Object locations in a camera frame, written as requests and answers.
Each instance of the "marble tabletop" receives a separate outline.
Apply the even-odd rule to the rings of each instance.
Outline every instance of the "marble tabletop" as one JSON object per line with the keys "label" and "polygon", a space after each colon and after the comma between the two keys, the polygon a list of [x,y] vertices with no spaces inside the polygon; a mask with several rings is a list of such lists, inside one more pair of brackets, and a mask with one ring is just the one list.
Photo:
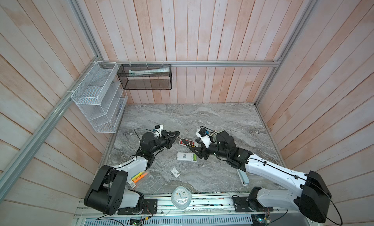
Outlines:
{"label": "marble tabletop", "polygon": [[[128,161],[129,156],[135,154],[139,139],[133,129],[153,129],[159,124],[167,131],[180,131],[182,138],[190,140],[196,139],[195,132],[200,125],[213,130],[226,130],[233,136],[236,146],[280,164],[254,104],[219,103],[126,105],[108,165]],[[140,137],[145,132],[137,130]],[[198,159],[197,162],[178,161],[177,152],[190,151],[175,142],[171,149],[159,153],[149,168],[149,177],[135,190],[149,194],[171,193],[177,186],[184,186],[192,192],[251,191],[254,186],[282,189],[278,184],[249,173],[250,184],[242,186],[237,170],[226,162],[214,156],[208,160]],[[172,168],[179,171],[179,177],[171,173]]]}

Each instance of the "barcode label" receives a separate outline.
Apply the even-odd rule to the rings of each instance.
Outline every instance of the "barcode label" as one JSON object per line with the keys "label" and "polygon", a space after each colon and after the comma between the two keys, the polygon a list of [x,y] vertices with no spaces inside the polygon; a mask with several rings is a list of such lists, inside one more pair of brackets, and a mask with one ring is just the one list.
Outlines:
{"label": "barcode label", "polygon": [[128,183],[128,185],[129,185],[132,189],[135,188],[135,187],[137,186],[137,185],[132,181],[131,178],[127,180],[127,183]]}

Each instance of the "orange highlighter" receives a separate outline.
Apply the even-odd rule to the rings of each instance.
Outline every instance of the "orange highlighter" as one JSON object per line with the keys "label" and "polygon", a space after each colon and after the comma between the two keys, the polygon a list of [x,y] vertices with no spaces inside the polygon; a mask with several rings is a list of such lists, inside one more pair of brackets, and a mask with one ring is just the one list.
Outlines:
{"label": "orange highlighter", "polygon": [[145,172],[145,173],[143,173],[141,176],[139,176],[138,178],[136,178],[136,179],[134,180],[134,183],[140,181],[140,180],[143,179],[146,175],[148,175],[148,172]]}

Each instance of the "aluminum rail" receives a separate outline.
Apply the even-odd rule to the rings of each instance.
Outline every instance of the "aluminum rail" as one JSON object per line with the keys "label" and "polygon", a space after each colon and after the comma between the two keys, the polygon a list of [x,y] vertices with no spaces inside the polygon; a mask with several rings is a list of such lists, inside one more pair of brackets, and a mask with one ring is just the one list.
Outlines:
{"label": "aluminum rail", "polygon": [[[92,60],[90,65],[86,67],[84,72],[88,72],[92,66],[98,61],[100,57]],[[65,111],[70,106],[72,99],[71,95],[77,89],[79,83],[83,80],[86,74],[81,74],[74,82],[72,87],[65,93],[53,111],[44,119],[42,124],[35,130],[34,134],[26,141],[21,150],[13,158],[12,162],[6,167],[4,172],[0,175],[0,203],[16,183],[18,177],[25,170],[27,165],[34,158],[41,145],[59,122]]]}
{"label": "aluminum rail", "polygon": [[295,30],[293,31],[290,39],[288,40],[286,47],[284,48],[284,50],[282,51],[282,53],[280,55],[279,65],[276,66],[275,69],[273,69],[273,71],[270,73],[268,79],[266,80],[263,88],[261,89],[261,92],[259,93],[258,98],[255,102],[256,105],[259,105],[261,103],[262,99],[264,98],[264,95],[265,95],[266,91],[270,87],[270,84],[273,82],[273,80],[274,80],[275,76],[277,75],[279,69],[281,68],[284,60],[287,58],[287,56],[290,53],[292,47],[295,45],[295,43],[297,41],[297,38],[300,36],[301,32],[305,28],[312,12],[315,10],[315,7],[316,7],[316,4],[318,3],[318,1],[319,0],[310,0],[309,1],[307,7],[304,10],[304,13],[302,14],[299,22],[296,25]]}
{"label": "aluminum rail", "polygon": [[277,61],[116,61],[118,64],[171,64],[172,67],[277,67]]}

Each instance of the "plastic package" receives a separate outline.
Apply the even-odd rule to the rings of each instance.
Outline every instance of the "plastic package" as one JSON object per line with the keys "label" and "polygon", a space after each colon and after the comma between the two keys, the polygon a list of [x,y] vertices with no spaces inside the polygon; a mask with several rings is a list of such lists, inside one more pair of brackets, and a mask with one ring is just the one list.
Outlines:
{"label": "plastic package", "polygon": [[186,209],[191,203],[191,200],[191,192],[183,186],[178,186],[171,194],[171,202],[181,210]]}
{"label": "plastic package", "polygon": [[127,185],[130,189],[134,190],[138,187],[143,181],[145,181],[150,176],[149,171],[143,171],[135,175],[134,177],[127,180]]}

